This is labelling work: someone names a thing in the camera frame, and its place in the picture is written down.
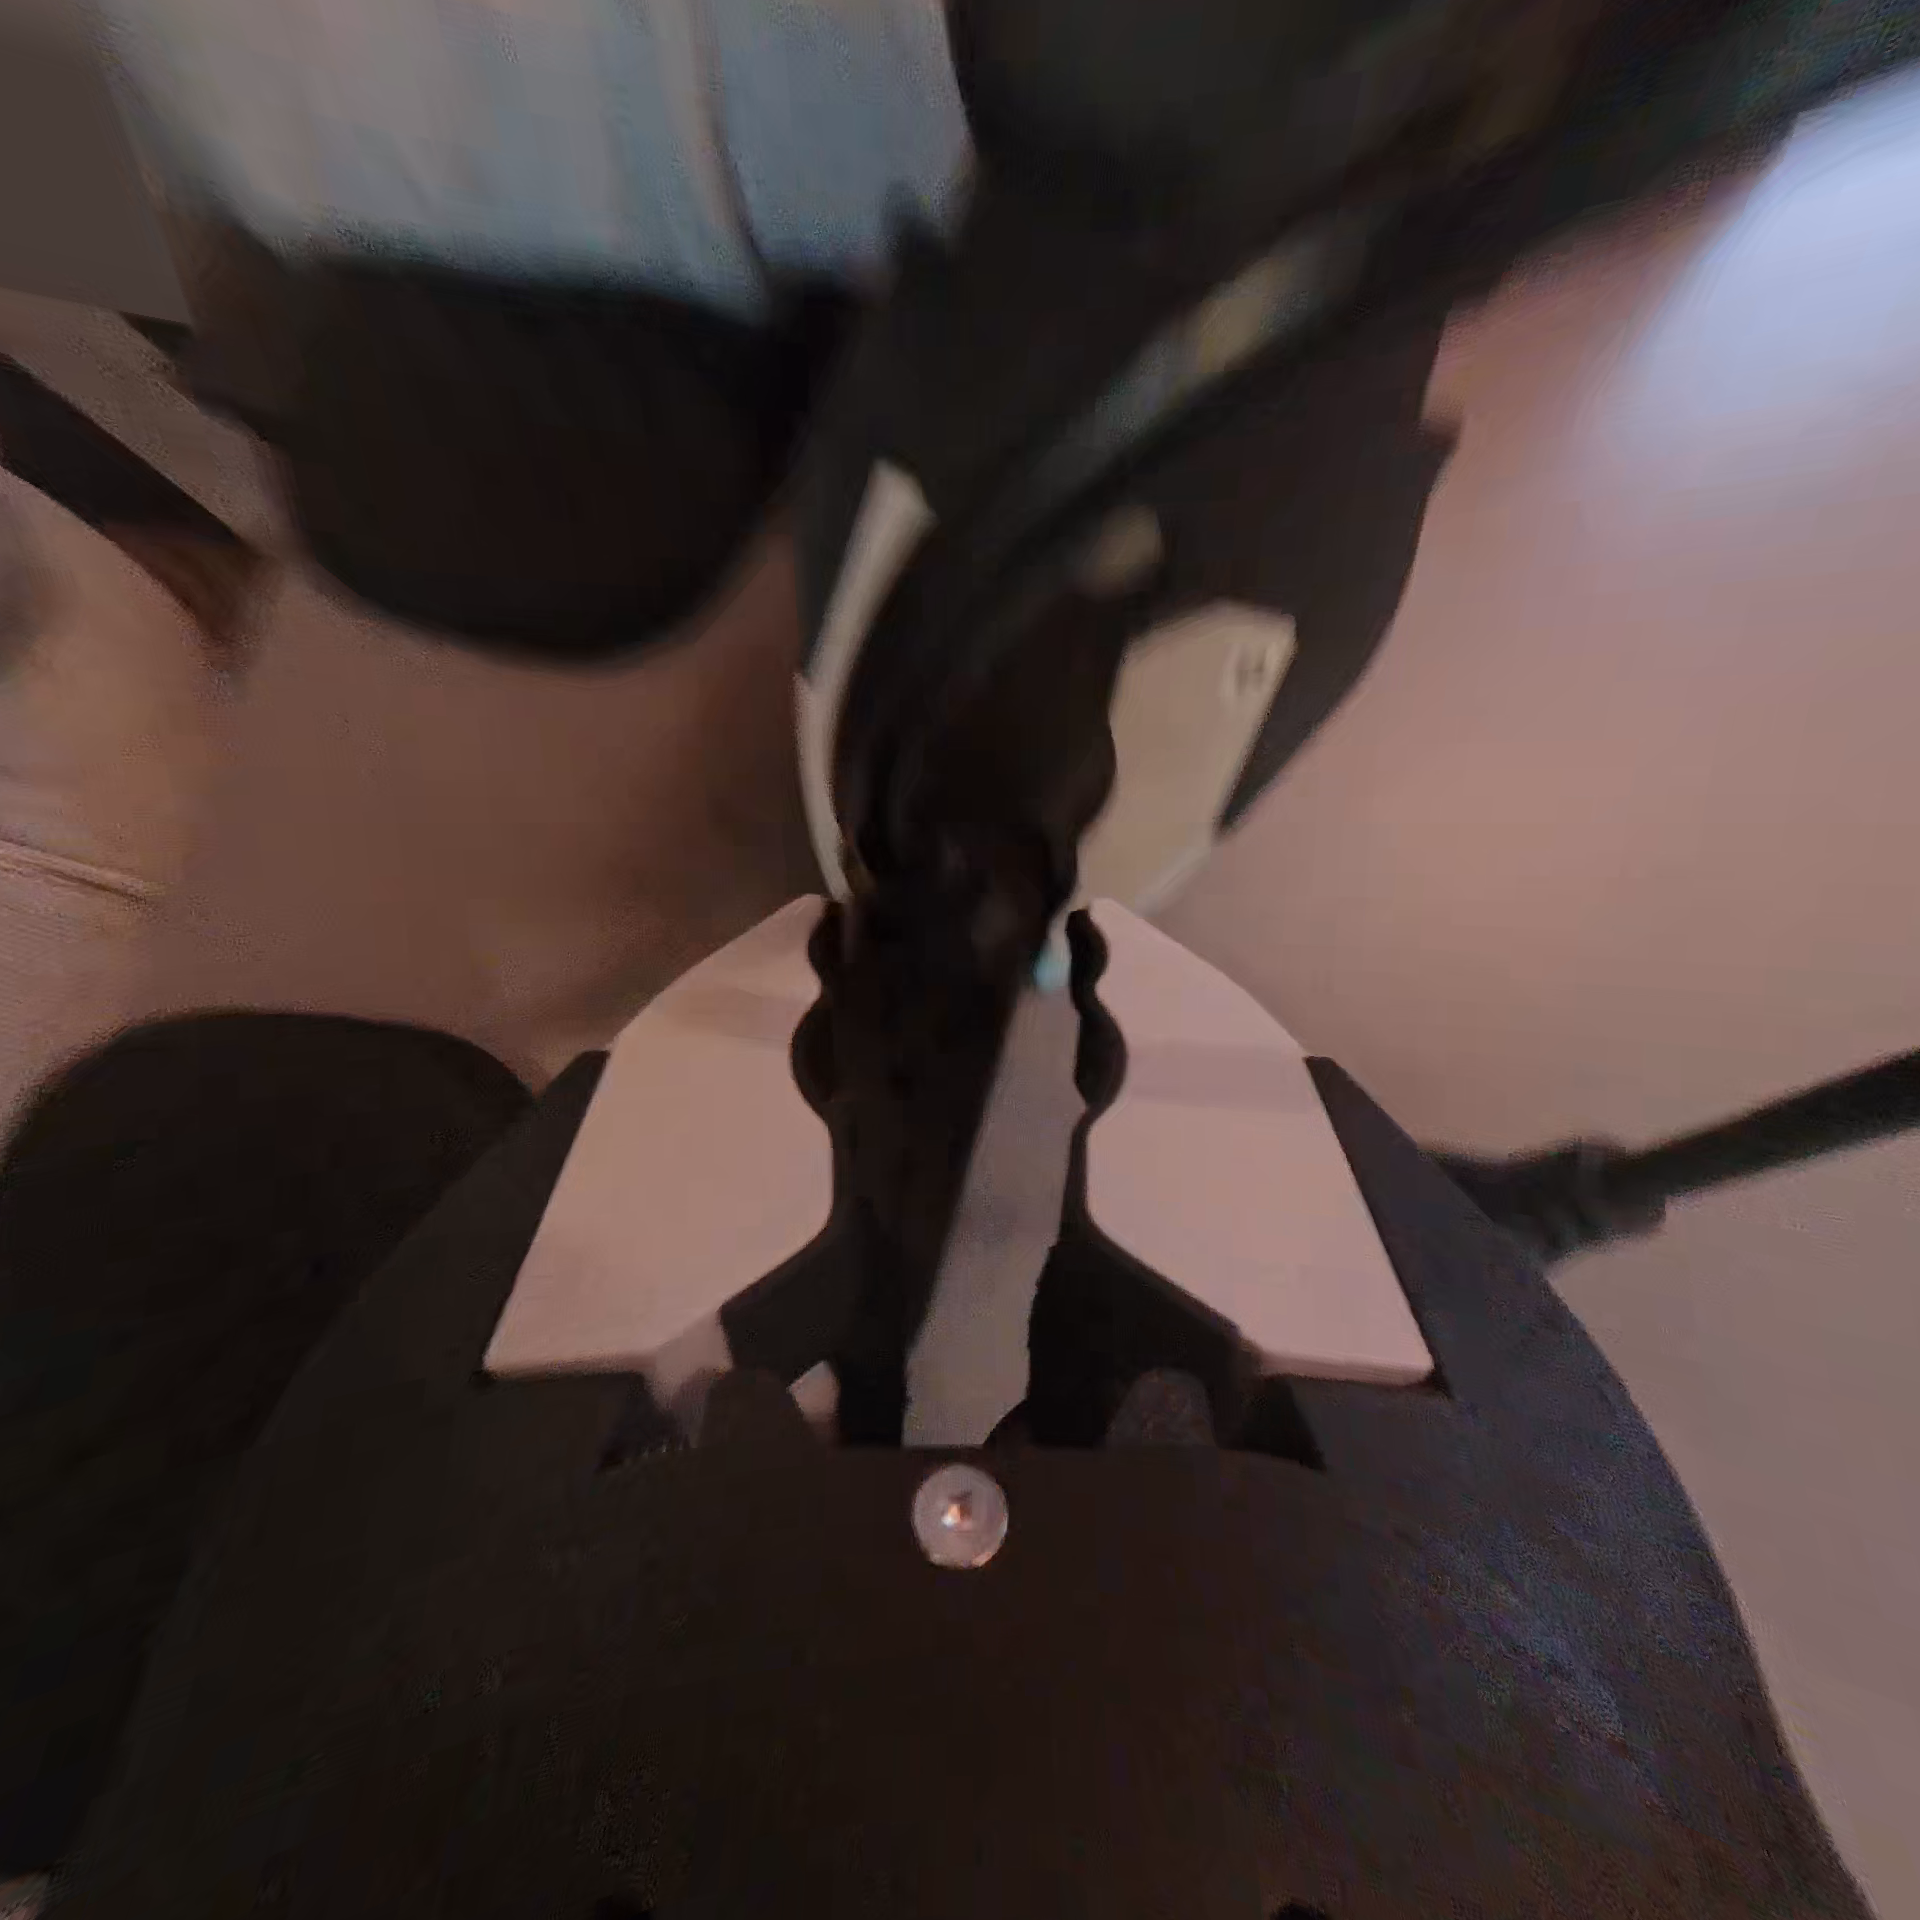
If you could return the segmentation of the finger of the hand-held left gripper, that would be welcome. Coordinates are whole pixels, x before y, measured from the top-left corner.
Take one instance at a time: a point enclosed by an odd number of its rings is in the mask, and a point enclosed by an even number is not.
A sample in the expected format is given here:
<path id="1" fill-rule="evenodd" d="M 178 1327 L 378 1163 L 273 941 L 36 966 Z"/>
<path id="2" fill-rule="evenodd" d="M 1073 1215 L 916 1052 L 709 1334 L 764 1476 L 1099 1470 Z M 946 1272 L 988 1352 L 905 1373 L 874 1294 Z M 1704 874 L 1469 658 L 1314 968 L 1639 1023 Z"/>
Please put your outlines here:
<path id="1" fill-rule="evenodd" d="M 1146 914 L 1186 884 L 1220 836 L 1296 643 L 1288 615 L 1200 608 L 1129 647 L 1111 699 L 1111 792 L 1079 848 L 1079 906 Z"/>
<path id="2" fill-rule="evenodd" d="M 936 527 L 938 514 L 921 480 L 895 461 L 876 461 L 856 506 L 820 623 L 795 676 L 801 803 L 824 898 L 832 902 L 848 900 L 848 831 L 832 784 L 853 675 L 876 638 L 880 615 Z"/>

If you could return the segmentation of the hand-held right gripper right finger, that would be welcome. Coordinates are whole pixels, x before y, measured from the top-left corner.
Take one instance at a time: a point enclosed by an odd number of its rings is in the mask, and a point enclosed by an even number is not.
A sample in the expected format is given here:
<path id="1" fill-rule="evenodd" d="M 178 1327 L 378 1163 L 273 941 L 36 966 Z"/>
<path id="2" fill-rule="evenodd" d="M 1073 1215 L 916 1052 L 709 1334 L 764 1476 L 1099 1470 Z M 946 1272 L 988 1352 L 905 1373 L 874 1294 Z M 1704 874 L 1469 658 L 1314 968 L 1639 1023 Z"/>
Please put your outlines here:
<path id="1" fill-rule="evenodd" d="M 1303 1386 L 1431 1390 L 1303 1046 L 1115 900 L 1067 935 L 1083 1114 L 1028 1316 L 1034 1440 L 1309 1444 Z"/>

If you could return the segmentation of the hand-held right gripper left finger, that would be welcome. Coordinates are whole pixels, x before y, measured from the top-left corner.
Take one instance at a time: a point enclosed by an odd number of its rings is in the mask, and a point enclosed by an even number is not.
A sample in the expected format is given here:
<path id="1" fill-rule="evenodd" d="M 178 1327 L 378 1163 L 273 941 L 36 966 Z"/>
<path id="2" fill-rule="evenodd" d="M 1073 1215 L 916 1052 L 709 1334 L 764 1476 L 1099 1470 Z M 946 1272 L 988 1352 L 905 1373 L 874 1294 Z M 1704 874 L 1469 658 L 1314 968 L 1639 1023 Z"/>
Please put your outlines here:
<path id="1" fill-rule="evenodd" d="M 837 1440 L 856 1295 L 850 1202 L 804 1072 L 825 1063 L 804 896 L 713 950 L 613 1043 L 488 1376 L 636 1376 L 696 1429 L 713 1382 L 768 1373 Z"/>

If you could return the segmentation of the person's left forearm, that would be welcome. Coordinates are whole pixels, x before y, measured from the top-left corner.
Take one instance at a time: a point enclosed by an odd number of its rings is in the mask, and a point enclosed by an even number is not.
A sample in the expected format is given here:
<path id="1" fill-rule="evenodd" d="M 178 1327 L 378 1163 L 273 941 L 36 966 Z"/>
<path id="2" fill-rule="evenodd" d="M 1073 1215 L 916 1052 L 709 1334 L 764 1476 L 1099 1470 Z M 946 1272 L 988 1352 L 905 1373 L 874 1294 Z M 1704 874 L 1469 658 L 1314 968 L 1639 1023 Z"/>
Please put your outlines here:
<path id="1" fill-rule="evenodd" d="M 170 197 L 281 255 L 631 286 L 754 319 L 970 167 L 930 2 L 95 5 Z"/>

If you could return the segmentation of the black chair frame bar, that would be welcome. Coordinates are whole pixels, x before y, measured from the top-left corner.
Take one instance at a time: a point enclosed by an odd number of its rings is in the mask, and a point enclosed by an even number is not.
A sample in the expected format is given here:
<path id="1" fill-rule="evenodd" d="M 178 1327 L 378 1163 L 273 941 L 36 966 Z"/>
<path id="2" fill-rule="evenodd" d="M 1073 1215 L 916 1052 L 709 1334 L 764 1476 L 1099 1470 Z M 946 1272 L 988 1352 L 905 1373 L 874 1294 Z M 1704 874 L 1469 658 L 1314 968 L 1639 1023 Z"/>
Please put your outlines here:
<path id="1" fill-rule="evenodd" d="M 227 522 L 9 354 L 3 357 L 3 467 L 103 535 L 148 530 L 240 543 Z"/>

